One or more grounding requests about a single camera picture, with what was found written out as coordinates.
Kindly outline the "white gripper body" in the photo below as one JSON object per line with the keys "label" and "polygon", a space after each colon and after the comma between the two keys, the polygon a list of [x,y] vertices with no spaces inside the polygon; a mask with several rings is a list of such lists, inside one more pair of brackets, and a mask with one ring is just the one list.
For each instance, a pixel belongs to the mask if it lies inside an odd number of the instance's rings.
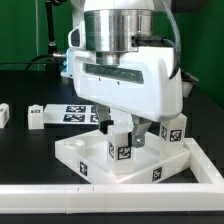
{"label": "white gripper body", "polygon": [[182,111],[181,75],[172,73],[171,47],[140,47],[122,54],[117,67],[97,65],[94,53],[75,49],[69,66],[81,98],[154,122]]}

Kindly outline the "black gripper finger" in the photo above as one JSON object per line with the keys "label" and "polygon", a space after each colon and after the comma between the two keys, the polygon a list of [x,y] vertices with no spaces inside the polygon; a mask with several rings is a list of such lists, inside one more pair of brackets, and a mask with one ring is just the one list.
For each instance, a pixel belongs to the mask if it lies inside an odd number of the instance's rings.
{"label": "black gripper finger", "polygon": [[103,134],[108,133],[108,127],[114,124],[111,119],[110,108],[101,104],[95,105],[95,112],[98,118],[98,128]]}
{"label": "black gripper finger", "polygon": [[130,147],[140,148],[145,145],[145,134],[152,122],[148,119],[132,116],[133,129],[128,133],[128,145]]}

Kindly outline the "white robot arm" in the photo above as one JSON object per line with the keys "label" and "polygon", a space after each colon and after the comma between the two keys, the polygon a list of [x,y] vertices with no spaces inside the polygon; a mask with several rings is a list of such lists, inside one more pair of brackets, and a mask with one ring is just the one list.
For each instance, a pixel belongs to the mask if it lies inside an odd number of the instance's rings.
{"label": "white robot arm", "polygon": [[129,144],[145,144],[153,122],[182,110],[180,34],[172,0],[70,0],[65,76],[81,98],[96,104],[99,128],[113,124],[111,108],[132,115]]}

